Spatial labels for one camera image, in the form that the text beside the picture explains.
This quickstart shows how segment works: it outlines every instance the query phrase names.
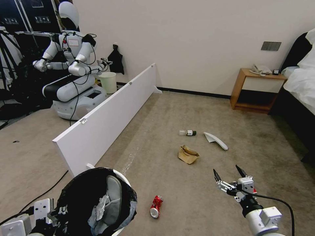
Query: label sticker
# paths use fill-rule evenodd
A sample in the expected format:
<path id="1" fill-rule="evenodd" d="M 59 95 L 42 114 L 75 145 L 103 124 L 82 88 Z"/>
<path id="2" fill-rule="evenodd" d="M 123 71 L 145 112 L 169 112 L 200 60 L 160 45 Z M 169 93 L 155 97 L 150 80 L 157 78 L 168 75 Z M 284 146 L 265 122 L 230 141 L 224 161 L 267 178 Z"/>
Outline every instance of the label sticker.
<path id="1" fill-rule="evenodd" d="M 79 46 L 79 41 L 75 39 L 68 40 L 69 46 Z"/>

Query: white bedding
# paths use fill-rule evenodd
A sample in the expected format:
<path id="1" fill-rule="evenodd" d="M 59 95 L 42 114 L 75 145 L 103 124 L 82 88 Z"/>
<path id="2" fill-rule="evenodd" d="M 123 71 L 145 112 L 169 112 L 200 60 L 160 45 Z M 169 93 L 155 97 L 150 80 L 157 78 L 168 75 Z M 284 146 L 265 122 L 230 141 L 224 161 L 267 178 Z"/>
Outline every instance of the white bedding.
<path id="1" fill-rule="evenodd" d="M 308 32 L 306 39 L 313 47 L 298 63 L 298 68 L 284 70 L 283 74 L 288 76 L 284 89 L 315 115 L 315 29 Z"/>

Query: trash bin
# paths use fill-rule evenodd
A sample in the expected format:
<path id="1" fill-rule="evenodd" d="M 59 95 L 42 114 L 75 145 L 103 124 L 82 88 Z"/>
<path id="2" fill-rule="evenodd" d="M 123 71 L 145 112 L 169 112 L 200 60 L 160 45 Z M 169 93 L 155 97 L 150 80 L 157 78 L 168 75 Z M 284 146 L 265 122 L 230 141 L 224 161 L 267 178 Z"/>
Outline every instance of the trash bin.
<path id="1" fill-rule="evenodd" d="M 101 81 L 102 87 L 105 89 L 106 93 L 112 94 L 117 91 L 116 73 L 103 72 L 98 76 L 98 79 Z"/>
<path id="2" fill-rule="evenodd" d="M 109 175 L 120 179 L 122 205 L 120 205 L 120 216 L 117 221 L 99 235 L 116 236 L 121 233 L 136 215 L 137 194 L 123 174 L 104 167 L 90 169 L 79 174 L 62 190 L 56 209 L 66 206 L 67 212 L 59 221 L 63 226 L 60 230 L 66 230 L 70 235 L 94 235 L 88 220 L 93 207 L 99 203 L 99 198 L 102 198 L 107 191 L 106 178 Z"/>

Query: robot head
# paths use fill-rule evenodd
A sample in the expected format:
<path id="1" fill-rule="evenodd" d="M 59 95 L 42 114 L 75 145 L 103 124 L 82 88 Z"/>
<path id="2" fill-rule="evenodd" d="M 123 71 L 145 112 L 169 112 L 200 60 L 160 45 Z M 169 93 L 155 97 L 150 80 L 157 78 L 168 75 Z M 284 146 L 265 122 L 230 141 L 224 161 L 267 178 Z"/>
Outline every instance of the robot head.
<path id="1" fill-rule="evenodd" d="M 76 30 L 79 26 L 79 12 L 70 2 L 62 2 L 59 5 L 61 22 L 67 30 Z"/>

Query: white board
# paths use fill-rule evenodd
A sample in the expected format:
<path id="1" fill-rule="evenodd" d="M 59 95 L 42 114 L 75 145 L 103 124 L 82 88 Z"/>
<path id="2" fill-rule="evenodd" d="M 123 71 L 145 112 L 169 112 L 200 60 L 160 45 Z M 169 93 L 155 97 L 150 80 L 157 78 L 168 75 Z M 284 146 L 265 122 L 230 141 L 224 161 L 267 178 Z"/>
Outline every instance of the white board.
<path id="1" fill-rule="evenodd" d="M 53 140 L 73 176 L 95 165 L 151 94 L 162 93 L 155 84 L 152 64 L 80 119 L 84 124 L 77 121 Z"/>

